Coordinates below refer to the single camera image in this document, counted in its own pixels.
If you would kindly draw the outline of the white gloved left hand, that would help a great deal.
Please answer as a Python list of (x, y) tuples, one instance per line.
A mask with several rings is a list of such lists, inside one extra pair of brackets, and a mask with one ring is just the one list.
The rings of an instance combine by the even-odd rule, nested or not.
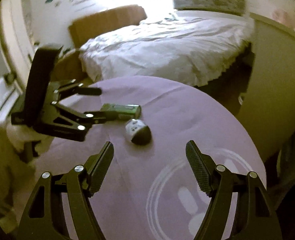
[(18, 153), (22, 153), (24, 145), (29, 142), (36, 142), (34, 149), (38, 154), (45, 153), (54, 140), (54, 137), (37, 133), (26, 125), (12, 125), (11, 123), (6, 126), (6, 134)]

